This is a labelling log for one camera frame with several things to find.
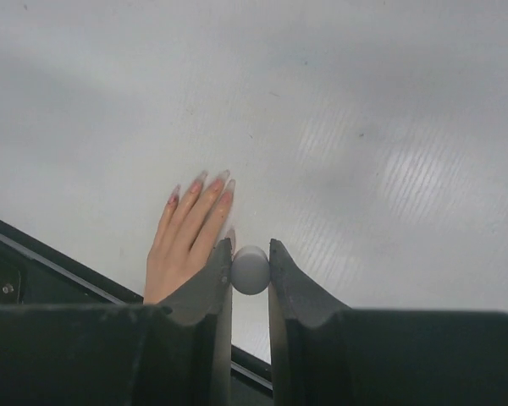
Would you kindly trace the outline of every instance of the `white surface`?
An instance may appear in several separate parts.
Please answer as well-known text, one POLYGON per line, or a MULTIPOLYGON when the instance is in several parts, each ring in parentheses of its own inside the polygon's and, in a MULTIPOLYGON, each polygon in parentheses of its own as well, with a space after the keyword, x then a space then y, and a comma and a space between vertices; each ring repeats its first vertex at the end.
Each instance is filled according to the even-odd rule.
MULTIPOLYGON (((138 293, 171 189, 237 179, 352 306, 508 310, 508 0, 0 0, 0 218, 138 293)), ((234 343, 269 359, 267 295, 234 343)))

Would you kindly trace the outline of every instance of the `hand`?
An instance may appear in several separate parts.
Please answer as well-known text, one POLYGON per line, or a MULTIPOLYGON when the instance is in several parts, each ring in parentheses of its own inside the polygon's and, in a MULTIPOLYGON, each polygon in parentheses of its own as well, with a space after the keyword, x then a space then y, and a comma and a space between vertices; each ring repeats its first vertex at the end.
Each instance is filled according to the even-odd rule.
POLYGON ((145 304, 167 298, 207 264, 229 215, 235 181, 229 181, 219 198, 229 171, 220 173, 202 192, 206 177, 207 172, 202 172, 180 201, 179 186, 169 196, 146 259, 145 304), (205 220, 215 203, 213 212, 205 220))

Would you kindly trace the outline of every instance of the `screw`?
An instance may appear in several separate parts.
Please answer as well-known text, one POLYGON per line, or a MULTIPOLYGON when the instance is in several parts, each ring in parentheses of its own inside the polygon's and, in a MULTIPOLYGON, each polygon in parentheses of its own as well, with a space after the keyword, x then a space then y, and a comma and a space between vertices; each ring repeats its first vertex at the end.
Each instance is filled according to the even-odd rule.
POLYGON ((11 286, 11 283, 6 283, 3 288, 2 288, 2 291, 5 293, 5 294, 11 294, 13 291, 14 291, 14 287, 11 286))

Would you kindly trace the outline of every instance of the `ball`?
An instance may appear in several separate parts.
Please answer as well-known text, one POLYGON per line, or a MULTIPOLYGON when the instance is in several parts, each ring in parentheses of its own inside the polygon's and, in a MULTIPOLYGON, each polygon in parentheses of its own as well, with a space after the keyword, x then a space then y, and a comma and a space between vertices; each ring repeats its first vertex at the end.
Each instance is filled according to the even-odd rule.
POLYGON ((259 294, 268 285, 271 272, 265 252, 247 245, 235 254, 231 263, 231 284, 242 294, 259 294))

